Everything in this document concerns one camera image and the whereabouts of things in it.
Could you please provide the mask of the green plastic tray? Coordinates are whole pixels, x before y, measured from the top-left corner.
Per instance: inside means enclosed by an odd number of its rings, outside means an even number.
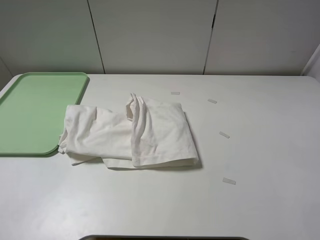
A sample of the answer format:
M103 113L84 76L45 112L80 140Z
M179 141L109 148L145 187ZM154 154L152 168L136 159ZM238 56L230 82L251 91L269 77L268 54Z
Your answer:
M0 154L48 155L58 147L68 105L81 102L83 72L29 72L0 98Z

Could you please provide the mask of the white short sleeve shirt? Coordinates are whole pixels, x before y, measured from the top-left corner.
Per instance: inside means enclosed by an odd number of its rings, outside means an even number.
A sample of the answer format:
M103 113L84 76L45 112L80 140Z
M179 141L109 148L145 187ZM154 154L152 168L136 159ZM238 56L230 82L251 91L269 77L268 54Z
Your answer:
M109 169L186 167L199 161L182 105L134 93L123 113L67 106L58 151L75 164L101 158Z

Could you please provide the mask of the clear tape strip lower right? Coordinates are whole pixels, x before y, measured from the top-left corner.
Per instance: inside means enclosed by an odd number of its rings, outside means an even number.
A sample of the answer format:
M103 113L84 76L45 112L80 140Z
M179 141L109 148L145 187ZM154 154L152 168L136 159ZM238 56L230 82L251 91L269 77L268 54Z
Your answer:
M236 185L236 181L235 181L235 180L232 180L232 179L229 179L229 178L226 178L226 177L224 177L224 178L222 179L222 181L223 181L224 183L227 183L227 184Z

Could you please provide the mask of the clear tape strip middle right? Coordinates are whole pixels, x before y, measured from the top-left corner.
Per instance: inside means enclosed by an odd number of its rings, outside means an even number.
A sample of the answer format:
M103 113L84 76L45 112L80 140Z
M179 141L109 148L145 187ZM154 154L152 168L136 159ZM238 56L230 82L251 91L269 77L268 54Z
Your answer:
M224 137L227 138L227 139L230 138L229 135L227 135L226 133L224 133L224 132L222 132L222 131L220 131L219 134L220 134L221 136L224 136Z

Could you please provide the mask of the clear tape strip upper right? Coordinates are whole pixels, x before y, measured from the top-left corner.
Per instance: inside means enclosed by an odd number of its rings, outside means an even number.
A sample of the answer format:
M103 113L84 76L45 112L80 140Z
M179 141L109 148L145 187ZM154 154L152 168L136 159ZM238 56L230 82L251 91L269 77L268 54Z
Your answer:
M217 101L213 100L213 99L208 99L207 101L210 102L210 103L213 103L213 104L217 104Z

